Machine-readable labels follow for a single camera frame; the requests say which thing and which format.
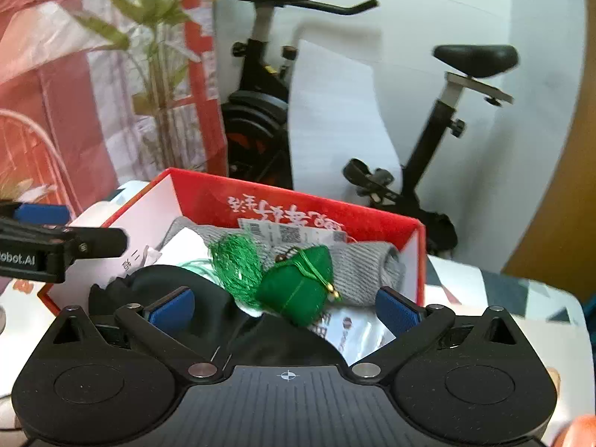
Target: white paper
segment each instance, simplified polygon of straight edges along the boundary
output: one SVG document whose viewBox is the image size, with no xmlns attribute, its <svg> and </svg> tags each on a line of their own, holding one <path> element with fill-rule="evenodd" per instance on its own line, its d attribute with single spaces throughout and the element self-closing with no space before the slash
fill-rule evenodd
<svg viewBox="0 0 596 447">
<path fill-rule="evenodd" d="M 395 339 L 373 307 L 328 305 L 309 330 L 335 346 L 348 365 Z"/>
<path fill-rule="evenodd" d="M 300 40 L 290 91 L 288 130 L 294 189 L 366 204 L 342 175 L 357 158 L 371 171 L 385 168 L 401 190 L 401 167 L 378 111 L 373 70 Z"/>
<path fill-rule="evenodd" d="M 302 248 L 306 248 L 348 241 L 348 234 L 344 231 L 326 228 L 303 227 L 255 219 L 238 219 L 238 226 L 273 246 L 300 243 Z"/>
<path fill-rule="evenodd" d="M 197 259 L 208 259 L 209 249 L 203 238 L 190 228 L 184 227 L 160 250 L 162 256 L 156 264 L 180 265 Z"/>
</svg>

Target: chinese characters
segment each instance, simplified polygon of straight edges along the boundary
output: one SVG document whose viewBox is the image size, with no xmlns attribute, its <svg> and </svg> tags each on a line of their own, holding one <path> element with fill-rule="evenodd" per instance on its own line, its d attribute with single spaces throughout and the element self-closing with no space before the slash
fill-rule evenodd
<svg viewBox="0 0 596 447">
<path fill-rule="evenodd" d="M 329 329 L 329 323 L 332 320 L 332 314 L 329 311 L 324 312 L 321 315 L 321 319 L 316 324 L 313 324 L 309 327 L 313 333 L 321 338 L 325 339 L 327 336 L 327 330 Z"/>
<path fill-rule="evenodd" d="M 128 272 L 130 269 L 132 269 L 133 263 L 138 263 L 140 259 L 141 254 L 139 254 L 139 249 L 136 249 L 132 254 L 130 254 L 128 259 L 122 263 L 122 268 L 125 272 Z"/>
<path fill-rule="evenodd" d="M 262 221 L 289 223 L 302 226 L 315 226 L 328 230 L 340 231 L 343 224 L 330 219 L 319 212 L 301 212 L 296 205 L 287 209 L 270 205 L 266 200 L 258 200 L 255 196 L 242 194 L 242 198 L 228 197 L 228 206 L 234 213 L 254 213 Z"/>
</svg>

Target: bike seat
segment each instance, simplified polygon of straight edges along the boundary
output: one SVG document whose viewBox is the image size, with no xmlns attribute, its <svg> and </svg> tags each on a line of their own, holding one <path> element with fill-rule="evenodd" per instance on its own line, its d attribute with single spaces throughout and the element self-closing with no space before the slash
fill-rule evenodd
<svg viewBox="0 0 596 447">
<path fill-rule="evenodd" d="M 439 45 L 433 55 L 476 79 L 506 72 L 519 62 L 517 50 L 511 45 Z"/>
</svg>

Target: green tassel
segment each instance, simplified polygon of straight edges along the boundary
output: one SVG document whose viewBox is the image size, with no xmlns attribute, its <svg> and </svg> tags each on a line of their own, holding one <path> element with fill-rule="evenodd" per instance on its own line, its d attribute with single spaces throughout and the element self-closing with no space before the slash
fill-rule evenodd
<svg viewBox="0 0 596 447">
<path fill-rule="evenodd" d="M 212 243 L 209 251 L 223 288 L 244 304 L 261 308 L 256 293 L 263 278 L 263 270 L 257 246 L 250 237 L 243 234 L 226 235 Z"/>
</svg>

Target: barcode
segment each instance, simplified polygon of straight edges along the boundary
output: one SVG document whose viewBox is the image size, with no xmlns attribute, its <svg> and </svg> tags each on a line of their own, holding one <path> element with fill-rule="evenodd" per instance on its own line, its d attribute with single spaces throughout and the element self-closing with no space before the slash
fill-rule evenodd
<svg viewBox="0 0 596 447">
<path fill-rule="evenodd" d="M 333 241 L 334 242 L 347 242 L 348 241 L 348 234 L 342 231 L 333 231 Z"/>
<path fill-rule="evenodd" d="M 286 244 L 300 242 L 300 229 L 298 227 L 279 225 L 279 232 L 281 233 L 281 241 Z"/>
<path fill-rule="evenodd" d="M 248 222 L 248 231 L 252 235 L 258 235 L 259 237 L 263 237 L 263 234 L 260 231 L 260 223 Z"/>
</svg>

